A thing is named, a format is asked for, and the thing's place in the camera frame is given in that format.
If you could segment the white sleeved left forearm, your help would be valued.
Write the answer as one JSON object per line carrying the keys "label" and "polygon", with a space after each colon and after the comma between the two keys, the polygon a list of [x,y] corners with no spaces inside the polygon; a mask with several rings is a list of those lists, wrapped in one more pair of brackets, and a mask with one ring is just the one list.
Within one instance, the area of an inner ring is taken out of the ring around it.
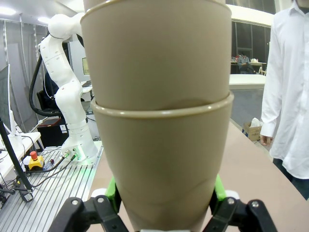
{"label": "white sleeved left forearm", "polygon": [[269,57],[261,112],[262,136],[272,137],[274,134],[282,108],[283,92],[284,73],[282,63]]}

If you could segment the aluminium profile base plate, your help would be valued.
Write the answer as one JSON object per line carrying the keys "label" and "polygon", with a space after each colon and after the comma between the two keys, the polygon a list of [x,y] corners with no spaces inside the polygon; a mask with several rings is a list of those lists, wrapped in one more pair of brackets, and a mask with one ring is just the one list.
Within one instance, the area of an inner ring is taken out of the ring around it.
{"label": "aluminium profile base plate", "polygon": [[101,142],[95,145],[98,154],[89,165],[70,164],[48,180],[47,174],[29,176],[30,183],[37,185],[33,200],[27,203],[19,193],[9,196],[0,209],[0,232],[47,232],[67,198],[87,200],[103,151]]}

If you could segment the yellow red emergency stop button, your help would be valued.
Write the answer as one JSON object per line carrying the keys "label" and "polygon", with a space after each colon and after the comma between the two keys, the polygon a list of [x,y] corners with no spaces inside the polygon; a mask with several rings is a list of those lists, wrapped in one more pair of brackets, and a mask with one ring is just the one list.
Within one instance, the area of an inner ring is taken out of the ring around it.
{"label": "yellow red emergency stop button", "polygon": [[30,152],[30,160],[28,163],[28,168],[30,171],[42,171],[44,167],[44,158],[38,155],[36,151]]}

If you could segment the seated person in background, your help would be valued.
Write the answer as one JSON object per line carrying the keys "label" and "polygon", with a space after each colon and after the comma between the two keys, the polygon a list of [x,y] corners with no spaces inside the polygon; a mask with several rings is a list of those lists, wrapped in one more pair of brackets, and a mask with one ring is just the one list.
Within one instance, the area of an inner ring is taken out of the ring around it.
{"label": "seated person in background", "polygon": [[244,53],[239,54],[237,65],[240,74],[256,74],[255,69],[251,65],[250,59]]}

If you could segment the person's left hand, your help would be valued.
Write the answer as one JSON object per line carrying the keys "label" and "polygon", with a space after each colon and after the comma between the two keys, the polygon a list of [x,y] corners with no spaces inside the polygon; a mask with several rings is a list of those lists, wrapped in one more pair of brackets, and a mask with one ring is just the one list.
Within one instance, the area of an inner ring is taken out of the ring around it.
{"label": "person's left hand", "polygon": [[260,143],[263,146],[270,146],[273,141],[273,137],[264,136],[260,134]]}

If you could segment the brown cardboard box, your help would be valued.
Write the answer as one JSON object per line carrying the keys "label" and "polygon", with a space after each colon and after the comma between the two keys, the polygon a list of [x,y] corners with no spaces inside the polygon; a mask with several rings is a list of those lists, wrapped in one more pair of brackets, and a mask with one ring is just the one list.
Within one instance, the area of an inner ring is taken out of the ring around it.
{"label": "brown cardboard box", "polygon": [[261,126],[251,127],[251,122],[243,124],[242,133],[251,141],[260,140]]}

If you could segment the person in white shirt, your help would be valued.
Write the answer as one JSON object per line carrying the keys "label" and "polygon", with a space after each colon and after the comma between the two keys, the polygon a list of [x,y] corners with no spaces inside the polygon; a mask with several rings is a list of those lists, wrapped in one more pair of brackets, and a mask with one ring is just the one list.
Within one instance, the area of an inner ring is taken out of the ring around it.
{"label": "person in white shirt", "polygon": [[282,63],[284,92],[270,148],[273,163],[309,200],[309,0],[274,15],[268,58]]}

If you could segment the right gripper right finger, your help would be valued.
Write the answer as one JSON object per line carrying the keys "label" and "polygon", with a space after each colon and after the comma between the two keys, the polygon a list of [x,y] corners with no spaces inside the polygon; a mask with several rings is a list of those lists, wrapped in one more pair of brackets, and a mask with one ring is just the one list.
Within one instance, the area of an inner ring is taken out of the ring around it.
{"label": "right gripper right finger", "polygon": [[225,232],[228,226],[235,226],[240,232],[278,232],[263,201],[243,203],[239,197],[230,196],[219,175],[209,207],[212,217],[205,232]]}

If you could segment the brown plastic cup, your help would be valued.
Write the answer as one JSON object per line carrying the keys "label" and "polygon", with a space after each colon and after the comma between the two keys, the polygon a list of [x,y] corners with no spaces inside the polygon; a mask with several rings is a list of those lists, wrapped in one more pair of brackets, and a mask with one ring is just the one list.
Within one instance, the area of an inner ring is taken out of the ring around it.
{"label": "brown plastic cup", "polygon": [[97,105],[201,106],[229,92],[231,11],[214,0],[109,0],[81,19]]}
{"label": "brown plastic cup", "polygon": [[201,229],[224,154],[234,96],[193,108],[123,111],[91,103],[135,230]]}
{"label": "brown plastic cup", "polygon": [[[110,1],[115,1],[115,0],[83,0],[84,11],[87,12],[88,10],[94,8],[95,6],[101,3],[110,2]],[[225,4],[225,0],[212,0],[212,1]]]}

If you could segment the black controller box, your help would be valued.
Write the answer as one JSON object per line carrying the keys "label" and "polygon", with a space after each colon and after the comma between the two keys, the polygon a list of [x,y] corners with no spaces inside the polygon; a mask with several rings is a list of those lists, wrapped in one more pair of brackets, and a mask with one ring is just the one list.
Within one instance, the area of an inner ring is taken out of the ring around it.
{"label": "black controller box", "polygon": [[47,119],[37,127],[41,134],[41,141],[44,147],[62,146],[69,137],[69,132],[62,118]]}

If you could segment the small white side table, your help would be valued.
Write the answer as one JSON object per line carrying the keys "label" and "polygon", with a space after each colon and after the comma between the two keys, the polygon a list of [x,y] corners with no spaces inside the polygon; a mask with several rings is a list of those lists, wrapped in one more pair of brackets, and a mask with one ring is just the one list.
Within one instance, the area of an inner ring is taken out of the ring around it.
{"label": "small white side table", "polygon": [[263,89],[266,77],[260,74],[231,74],[229,78],[230,90]]}

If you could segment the curved white monitor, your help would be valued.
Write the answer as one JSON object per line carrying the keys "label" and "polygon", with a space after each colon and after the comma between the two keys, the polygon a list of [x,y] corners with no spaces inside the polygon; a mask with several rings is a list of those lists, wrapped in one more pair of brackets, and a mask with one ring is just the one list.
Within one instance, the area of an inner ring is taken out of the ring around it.
{"label": "curved white monitor", "polygon": [[11,109],[10,64],[0,71],[0,118],[10,136],[16,135],[16,123]]}

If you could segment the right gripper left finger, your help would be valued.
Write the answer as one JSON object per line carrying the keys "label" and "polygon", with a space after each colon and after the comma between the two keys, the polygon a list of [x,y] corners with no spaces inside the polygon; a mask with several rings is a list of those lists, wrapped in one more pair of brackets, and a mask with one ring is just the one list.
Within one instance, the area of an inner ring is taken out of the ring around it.
{"label": "right gripper left finger", "polygon": [[83,201],[68,198],[54,219],[54,232],[87,232],[93,224],[99,224],[104,232],[126,232],[126,226],[118,215],[121,197],[114,178],[103,195]]}

